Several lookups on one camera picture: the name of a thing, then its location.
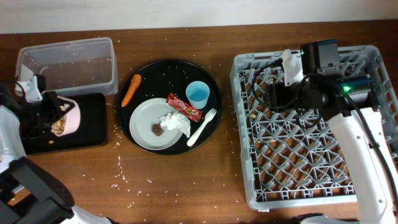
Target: black tray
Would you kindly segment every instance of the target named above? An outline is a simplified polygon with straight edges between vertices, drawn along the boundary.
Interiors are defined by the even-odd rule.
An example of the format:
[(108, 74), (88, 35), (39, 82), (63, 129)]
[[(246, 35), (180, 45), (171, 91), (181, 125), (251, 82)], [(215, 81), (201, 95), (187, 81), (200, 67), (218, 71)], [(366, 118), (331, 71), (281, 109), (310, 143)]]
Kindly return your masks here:
[[(121, 102), (127, 92), (127, 89), (129, 88), (131, 78), (137, 73), (142, 76), (141, 84), (136, 90), (129, 104), (122, 108)], [(216, 116), (206, 125), (196, 143), (193, 146), (188, 147), (188, 138), (183, 134), (173, 146), (163, 150), (150, 150), (138, 145), (131, 137), (129, 129), (130, 117), (135, 108), (142, 102), (152, 98), (167, 98), (169, 93), (175, 93), (182, 101), (189, 103), (188, 98), (185, 95), (185, 89), (189, 83), (194, 81), (205, 82), (210, 88), (208, 102), (206, 106), (201, 109), (203, 112), (202, 118), (204, 118), (207, 112), (212, 108), (217, 110)], [(136, 146), (145, 151), (156, 154), (176, 155), (198, 147), (211, 136), (216, 129), (218, 122), (220, 121), (221, 107), (222, 102), (220, 89), (208, 72), (206, 72), (200, 66), (185, 60), (167, 59), (152, 62), (128, 76), (128, 78), (124, 81), (123, 87), (119, 90), (119, 99), (116, 109), (123, 133)], [(202, 122), (203, 119), (197, 123), (191, 121), (191, 135), (199, 128)]]
[(26, 154), (103, 146), (108, 142), (104, 95), (93, 93), (68, 98), (79, 105), (79, 128), (74, 133), (61, 137), (56, 137), (48, 130), (39, 138), (22, 139)]

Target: pink cup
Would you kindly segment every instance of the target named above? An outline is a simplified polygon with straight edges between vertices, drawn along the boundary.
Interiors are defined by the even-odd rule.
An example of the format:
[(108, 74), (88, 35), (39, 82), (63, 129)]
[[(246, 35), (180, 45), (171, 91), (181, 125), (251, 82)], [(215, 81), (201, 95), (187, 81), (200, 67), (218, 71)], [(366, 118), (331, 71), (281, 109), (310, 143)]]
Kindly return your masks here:
[(66, 134), (70, 134), (70, 133), (74, 133), (80, 125), (80, 108), (77, 105), (76, 101), (62, 97), (62, 96), (58, 96), (58, 98), (60, 98), (61, 100), (65, 100), (65, 101), (69, 101), (71, 103), (73, 103), (75, 105), (74, 108), (72, 108), (72, 110), (70, 110), (65, 116), (66, 116), (66, 123), (65, 123), (65, 129), (63, 130), (62, 134), (56, 134), (54, 133), (56, 136), (60, 137), (60, 136), (64, 136)]

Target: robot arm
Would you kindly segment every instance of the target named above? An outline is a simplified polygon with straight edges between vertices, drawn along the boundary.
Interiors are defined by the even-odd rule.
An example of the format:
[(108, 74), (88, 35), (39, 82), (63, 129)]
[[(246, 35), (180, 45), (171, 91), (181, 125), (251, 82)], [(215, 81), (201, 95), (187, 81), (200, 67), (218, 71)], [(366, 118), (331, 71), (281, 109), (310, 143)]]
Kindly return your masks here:
[[(389, 154), (381, 126), (381, 114), (372, 108), (361, 109), (372, 135), (379, 144), (382, 156), (398, 183), (397, 172)], [(361, 223), (398, 223), (394, 197), (386, 171), (366, 134), (356, 111), (344, 117), (341, 113), (329, 120), (329, 127), (335, 135), (353, 181), (359, 205)]]
[[(38, 86), (36, 76), (30, 82), (19, 83), (16, 93), (23, 98), (16, 101), (0, 83), (0, 222), (114, 224), (109, 218), (97, 217), (76, 206), (71, 193), (59, 180), (26, 158), (20, 133), (26, 137), (40, 134), (62, 117), (68, 122), (72, 114), (70, 118), (74, 119), (75, 127), (69, 126), (61, 134), (54, 133), (63, 136), (76, 131), (80, 122), (76, 102), (55, 92), (38, 95)], [(9, 205), (24, 187), (30, 194)]]
[[(277, 112), (319, 110), (343, 151), (358, 199), (360, 222), (398, 223), (398, 202), (394, 203), (398, 175), (384, 139), (379, 103), (370, 79), (345, 77), (335, 40), (303, 45), (300, 55), (286, 50), (282, 58), (283, 63), (279, 59), (271, 65), (283, 64), (285, 83), (267, 86), (264, 101), (253, 88), (256, 100)], [(313, 218), (302, 223), (332, 223), (324, 221)]]

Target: red wrapper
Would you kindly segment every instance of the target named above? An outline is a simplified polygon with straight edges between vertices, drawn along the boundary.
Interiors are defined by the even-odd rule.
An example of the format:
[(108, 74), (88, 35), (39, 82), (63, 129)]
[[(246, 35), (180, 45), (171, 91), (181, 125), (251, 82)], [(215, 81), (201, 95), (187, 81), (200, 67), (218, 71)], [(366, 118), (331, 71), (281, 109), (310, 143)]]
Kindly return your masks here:
[(200, 110), (197, 110), (188, 103), (178, 99), (173, 93), (169, 94), (166, 99), (166, 103), (187, 116), (187, 118), (191, 119), (192, 121), (198, 122), (201, 118), (202, 112)]

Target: food scrap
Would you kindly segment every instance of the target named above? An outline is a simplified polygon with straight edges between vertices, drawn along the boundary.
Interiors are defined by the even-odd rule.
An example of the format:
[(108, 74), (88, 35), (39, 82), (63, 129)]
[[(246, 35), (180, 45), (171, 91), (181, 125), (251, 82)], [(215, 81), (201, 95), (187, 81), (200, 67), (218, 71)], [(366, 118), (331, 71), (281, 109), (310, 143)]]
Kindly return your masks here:
[(61, 135), (65, 130), (65, 126), (67, 125), (67, 117), (63, 116), (56, 123), (51, 125), (51, 132), (56, 135)]
[(164, 132), (162, 127), (160, 127), (160, 124), (154, 124), (152, 125), (152, 128), (150, 129), (156, 136), (161, 136)]
[(188, 103), (178, 99), (173, 93), (169, 94), (166, 99), (166, 103), (168, 103), (172, 108), (184, 114), (192, 121), (198, 122), (202, 116), (202, 111), (197, 110), (190, 106)]

